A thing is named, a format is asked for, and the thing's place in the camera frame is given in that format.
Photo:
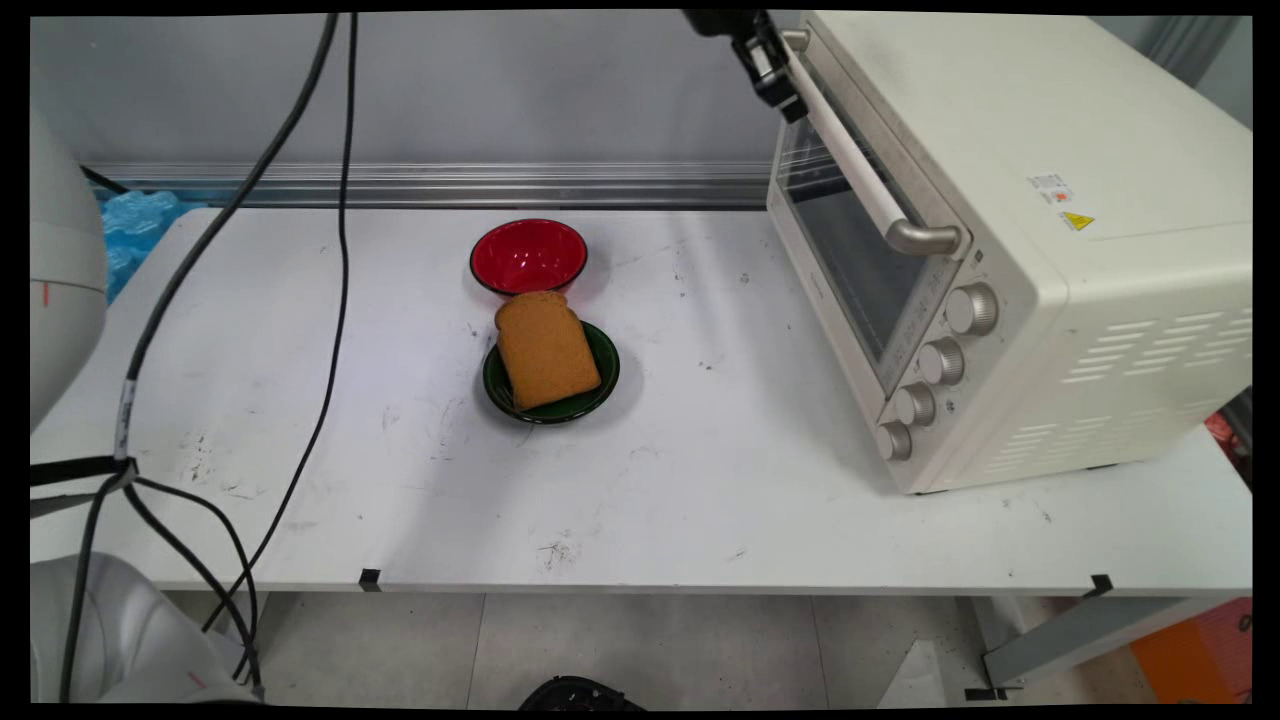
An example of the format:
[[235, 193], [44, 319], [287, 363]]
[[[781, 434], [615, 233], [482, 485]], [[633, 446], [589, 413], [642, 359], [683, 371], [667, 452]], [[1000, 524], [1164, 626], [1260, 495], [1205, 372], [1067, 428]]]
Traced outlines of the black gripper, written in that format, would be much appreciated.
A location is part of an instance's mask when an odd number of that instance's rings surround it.
[[686, 10], [685, 19], [701, 37], [728, 37], [756, 96], [780, 105], [787, 124], [808, 114], [799, 94], [791, 94], [785, 41], [767, 10]]

